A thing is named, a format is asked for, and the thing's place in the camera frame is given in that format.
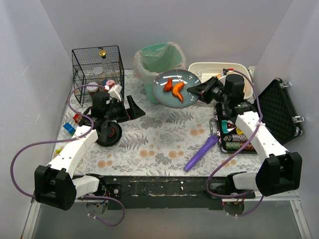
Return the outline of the brown jar white lid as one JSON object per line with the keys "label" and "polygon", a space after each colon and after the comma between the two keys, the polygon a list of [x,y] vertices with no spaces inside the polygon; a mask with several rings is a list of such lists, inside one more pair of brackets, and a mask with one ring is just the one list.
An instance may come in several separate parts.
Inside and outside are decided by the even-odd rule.
{"label": "brown jar white lid", "polygon": [[99,91],[99,87],[96,82],[91,82],[89,86],[86,87],[86,89],[90,95],[94,95],[96,92]]}

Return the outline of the black small plate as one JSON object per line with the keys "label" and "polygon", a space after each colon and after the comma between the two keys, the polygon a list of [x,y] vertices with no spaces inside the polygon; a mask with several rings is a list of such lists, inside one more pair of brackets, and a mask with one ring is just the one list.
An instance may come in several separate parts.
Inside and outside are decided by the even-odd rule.
{"label": "black small plate", "polygon": [[[108,137],[111,128],[115,130],[115,135],[113,137]],[[122,128],[120,125],[114,121],[104,122],[97,128],[98,139],[97,143],[103,147],[110,147],[115,145],[122,137]]]}

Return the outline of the pink lid spice jar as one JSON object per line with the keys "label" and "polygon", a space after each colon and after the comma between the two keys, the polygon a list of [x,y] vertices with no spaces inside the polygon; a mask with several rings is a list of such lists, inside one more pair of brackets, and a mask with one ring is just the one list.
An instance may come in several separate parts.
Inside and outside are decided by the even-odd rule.
{"label": "pink lid spice jar", "polygon": [[113,86],[115,86],[116,82],[114,80],[107,80],[106,81],[106,86],[108,86],[109,88],[112,88]]}

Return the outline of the blue glazed ceramic plate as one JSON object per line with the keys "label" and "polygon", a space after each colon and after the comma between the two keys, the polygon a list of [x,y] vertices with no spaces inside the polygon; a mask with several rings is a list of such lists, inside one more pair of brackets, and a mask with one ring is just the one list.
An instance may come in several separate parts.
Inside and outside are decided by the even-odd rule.
{"label": "blue glazed ceramic plate", "polygon": [[[172,95],[172,90],[170,92],[165,92],[163,90],[164,85],[169,78],[172,78],[173,86],[175,86],[179,82],[185,83],[185,86],[181,90],[184,98],[183,104],[178,98]],[[161,73],[155,78],[152,86],[152,92],[154,97],[162,105],[174,109],[183,109],[194,105],[198,100],[198,96],[187,92],[187,89],[189,87],[197,86],[200,84],[200,79],[194,73],[183,69],[171,69]]]}

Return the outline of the clear jar blue label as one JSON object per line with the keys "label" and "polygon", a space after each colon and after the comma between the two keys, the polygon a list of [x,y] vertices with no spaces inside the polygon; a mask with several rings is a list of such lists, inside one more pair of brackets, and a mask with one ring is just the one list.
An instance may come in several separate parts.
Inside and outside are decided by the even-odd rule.
{"label": "clear jar blue label", "polygon": [[98,83],[99,85],[105,86],[106,73],[103,67],[101,66],[94,67],[93,75],[94,75],[94,79],[96,83]]}

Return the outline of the yellow plastic plate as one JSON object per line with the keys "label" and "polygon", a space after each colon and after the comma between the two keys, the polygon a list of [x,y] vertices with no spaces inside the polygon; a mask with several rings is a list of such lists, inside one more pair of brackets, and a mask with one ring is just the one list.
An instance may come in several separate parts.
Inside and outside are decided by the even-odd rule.
{"label": "yellow plastic plate", "polygon": [[251,88],[251,85],[249,84],[249,82],[247,81],[247,79],[243,75],[241,75],[239,73],[236,73],[236,72],[235,73],[226,74],[226,75],[222,75],[221,73],[219,73],[219,74],[216,75],[216,77],[217,77],[218,81],[220,81],[221,84],[223,86],[225,86],[226,77],[228,75],[239,75],[239,76],[243,77],[243,79],[244,79],[244,89],[243,89],[244,99],[245,100],[249,99],[252,96],[252,94],[253,94],[252,93],[252,88]]}

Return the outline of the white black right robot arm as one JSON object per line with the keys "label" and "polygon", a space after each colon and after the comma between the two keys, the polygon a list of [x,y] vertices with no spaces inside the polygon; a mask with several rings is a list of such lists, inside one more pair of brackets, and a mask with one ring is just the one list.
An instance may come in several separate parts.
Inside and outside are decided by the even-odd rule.
{"label": "white black right robot arm", "polygon": [[257,152],[261,167],[258,172],[232,173],[226,179],[226,193],[216,194],[209,189],[210,175],[205,183],[207,192],[219,198],[241,197],[252,191],[263,196],[271,196],[299,188],[302,172],[302,157],[297,152],[289,152],[282,146],[262,122],[261,107],[254,107],[244,99],[244,85],[249,78],[240,71],[231,70],[225,83],[213,76],[206,82],[190,87],[187,91],[198,96],[204,103],[212,100],[222,104],[227,117],[247,136],[247,141],[229,160],[240,153],[248,144]]}

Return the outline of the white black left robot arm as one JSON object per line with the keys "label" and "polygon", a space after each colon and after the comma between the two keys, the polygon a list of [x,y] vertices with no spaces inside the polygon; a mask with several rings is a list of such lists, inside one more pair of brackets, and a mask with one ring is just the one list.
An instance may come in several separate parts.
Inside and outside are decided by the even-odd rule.
{"label": "white black left robot arm", "polygon": [[145,112],[127,96],[129,108],[122,99],[121,85],[100,87],[96,83],[85,85],[93,89],[92,104],[83,113],[78,126],[62,151],[46,166],[38,166],[34,173],[35,200],[62,210],[68,210],[77,198],[95,193],[101,189],[97,175],[73,178],[74,171],[88,148],[97,143],[110,147],[122,136],[120,123],[145,116]]}

